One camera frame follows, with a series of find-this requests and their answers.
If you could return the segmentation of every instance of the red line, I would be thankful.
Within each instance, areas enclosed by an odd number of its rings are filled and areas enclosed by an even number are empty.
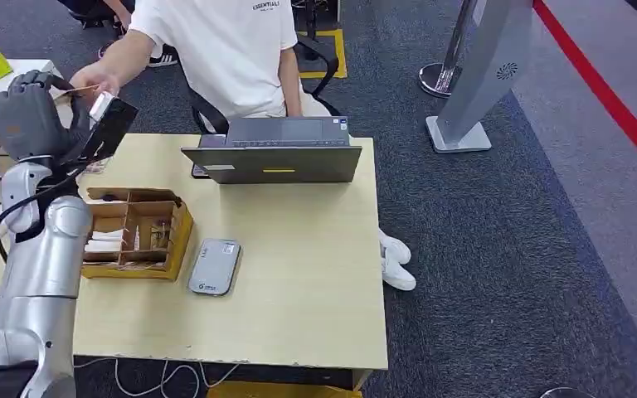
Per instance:
[[[567,59],[575,66],[577,73],[580,74],[582,79],[592,90],[604,105],[609,115],[616,121],[616,123],[624,130],[624,133],[637,147],[637,118],[626,108],[621,99],[616,93],[609,87],[604,78],[595,70],[589,60],[585,57],[575,42],[565,32],[560,22],[553,16],[551,10],[546,6],[543,0],[533,0],[533,9],[536,10],[538,16],[546,25],[548,31],[554,39],[556,39],[558,45],[561,47],[562,52],[565,53]]]

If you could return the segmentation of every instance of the laptop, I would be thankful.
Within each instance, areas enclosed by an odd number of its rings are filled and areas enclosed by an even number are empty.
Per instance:
[[[220,184],[351,182],[361,151],[344,117],[231,119],[227,135],[182,148]]]

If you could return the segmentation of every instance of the wooden desk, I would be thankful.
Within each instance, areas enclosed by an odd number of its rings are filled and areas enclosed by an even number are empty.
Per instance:
[[[189,177],[195,135],[130,134],[86,187],[174,190],[195,228],[177,282],[82,279],[75,353],[348,368],[354,385],[387,368],[372,140],[351,184],[220,186]],[[187,290],[203,238],[244,254],[225,297]]]

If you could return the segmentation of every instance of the cardboard box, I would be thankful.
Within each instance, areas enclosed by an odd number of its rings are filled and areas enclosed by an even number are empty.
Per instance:
[[[97,187],[87,192],[91,199],[110,201],[90,204],[91,233],[124,233],[118,251],[85,251],[84,277],[177,279],[194,224],[180,197],[156,189]]]

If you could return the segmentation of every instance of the speaker grille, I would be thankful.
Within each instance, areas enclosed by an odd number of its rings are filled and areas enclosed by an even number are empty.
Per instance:
[[[518,72],[518,65],[514,62],[507,62],[497,70],[497,79],[509,80]]]

